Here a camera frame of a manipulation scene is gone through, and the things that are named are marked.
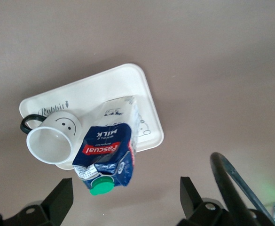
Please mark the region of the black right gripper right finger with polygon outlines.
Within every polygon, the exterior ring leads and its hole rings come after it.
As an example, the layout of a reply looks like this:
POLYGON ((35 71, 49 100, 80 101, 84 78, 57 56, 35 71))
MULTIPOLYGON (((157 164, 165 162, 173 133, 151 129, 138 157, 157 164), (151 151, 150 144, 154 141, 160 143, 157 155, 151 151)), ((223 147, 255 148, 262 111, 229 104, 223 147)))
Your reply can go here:
MULTIPOLYGON (((235 182, 255 207, 249 210, 252 219, 261 226, 275 226, 275 221, 245 181, 240 178, 235 182)), ((179 226, 236 225, 231 213, 218 201, 201 198, 189 177, 180 178, 180 201, 185 218, 178 223, 179 226)))

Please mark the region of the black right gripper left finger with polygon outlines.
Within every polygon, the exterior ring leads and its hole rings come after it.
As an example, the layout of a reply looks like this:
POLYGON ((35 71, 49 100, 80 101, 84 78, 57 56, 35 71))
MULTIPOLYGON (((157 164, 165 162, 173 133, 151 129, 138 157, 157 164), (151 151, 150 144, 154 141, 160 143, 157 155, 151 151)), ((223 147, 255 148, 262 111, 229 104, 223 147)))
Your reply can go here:
POLYGON ((72 179, 64 178, 40 204, 29 205, 7 219, 0 214, 0 226, 60 226, 72 205, 72 179))

